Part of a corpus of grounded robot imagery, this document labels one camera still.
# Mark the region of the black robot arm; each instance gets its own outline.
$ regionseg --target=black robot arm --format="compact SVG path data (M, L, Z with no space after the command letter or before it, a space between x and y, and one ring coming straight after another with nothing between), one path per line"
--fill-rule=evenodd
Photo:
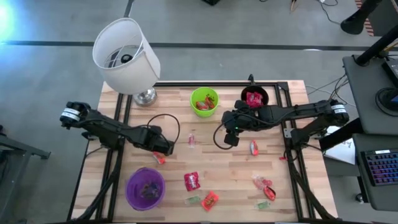
M173 154L174 142L164 138L161 127L153 125L131 127L102 115L99 111L91 109L87 103L68 102L60 121L67 129L87 130L97 136L102 145L111 149L116 148L118 139L122 136L134 147L161 152L165 156Z
M231 146L238 145L238 135L243 131L262 131L278 126L284 121L317 117L306 127L291 131L294 147L302 147L311 135L322 132L329 126L343 126L349 121L343 104L336 100L291 107L265 105L260 108L250 108L245 102L238 100L234 107L236 110L224 112L222 118L227 132L224 142Z

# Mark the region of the keyboard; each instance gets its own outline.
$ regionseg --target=keyboard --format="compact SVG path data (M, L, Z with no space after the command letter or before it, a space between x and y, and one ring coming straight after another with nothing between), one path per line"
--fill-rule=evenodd
M361 152L373 186L398 184L398 149Z

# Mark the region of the lamp shade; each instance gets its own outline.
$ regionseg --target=lamp shade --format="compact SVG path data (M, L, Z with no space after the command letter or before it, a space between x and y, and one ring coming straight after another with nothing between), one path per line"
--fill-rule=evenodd
M126 54L133 58L121 63ZM93 59L106 83L119 93L141 93L160 78L159 59L138 23L130 18L118 19L99 33Z

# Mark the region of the gray floor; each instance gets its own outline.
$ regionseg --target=gray floor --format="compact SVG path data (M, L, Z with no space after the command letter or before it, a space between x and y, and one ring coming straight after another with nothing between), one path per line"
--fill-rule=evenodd
M94 41L111 21L124 14L127 0L13 1L17 30L10 40ZM364 31L348 35L329 23L314 0L221 0L215 7L200 0L136 0L131 17L150 42L369 46L377 40ZM328 7L342 21L356 10L354 0ZM96 107L102 78L91 47L0 45L0 124L8 135L52 151L48 161L33 158L14 209L29 223L62 222L72 201L87 142L79 130L67 131L58 121L65 103L85 101ZM305 80L322 86L344 74L341 59L361 52L303 50L155 49L162 80ZM332 91L333 86L324 90ZM348 86L340 95L354 103ZM311 101L329 94L317 92ZM347 106L351 118L358 116ZM359 205L355 178L330 177L340 218L397 223L398 213Z

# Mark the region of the wooden tabletop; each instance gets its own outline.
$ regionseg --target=wooden tabletop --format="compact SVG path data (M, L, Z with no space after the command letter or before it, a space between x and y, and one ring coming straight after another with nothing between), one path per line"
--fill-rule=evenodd
M308 103L304 82L300 80L288 83L292 103ZM279 160L285 149L281 127L277 126L267 131L243 132L239 135L238 147L228 151L219 149L213 143L213 133L220 125L223 112L233 109L243 87L214 87L221 101L216 113L209 118L199 118L192 111L189 99L194 89L195 87L158 87L156 88L158 99L154 105L142 108L133 103L130 110L130 126L146 124L157 114L170 113L180 121L181 133L174 147L174 153L166 158L167 162L163 165L158 164L150 152L137 149L129 143L125 145L114 222L297 221L287 163ZM264 89L269 94L269 104L276 104L274 89L271 87ZM98 110L106 116L113 117L117 97L118 94L105 84ZM302 127L309 122L311 119L303 119L297 121L297 125ZM177 124L174 119L163 116L151 124L161 126L167 139L171 141L175 139ZM194 149L188 147L189 134L195 135ZM223 143L224 135L225 129L221 128L216 137L219 144ZM256 157L249 152L249 143L252 140L256 140L259 146L259 155ZM318 142L314 141L311 144L317 145ZM99 147L98 142L91 142L88 151L97 147ZM311 190L328 212L337 216L321 152L306 148L303 150L303 156ZM86 158L72 217L81 215L98 193L105 157L106 149L102 149ZM134 171L141 167L157 169L166 182L163 201L157 208L145 212L132 209L124 195L126 182ZM187 192L183 176L195 171L199 173L201 187ZM253 174L259 174L273 181L277 198L267 209L257 210L254 207L255 204L267 199L254 186L251 178ZM185 205L186 198L195 195L204 198L210 190L220 196L220 200L210 212L206 212L199 203ZM302 192L300 193L303 209L307 214L304 196ZM108 200L109 194L104 213L108 211Z

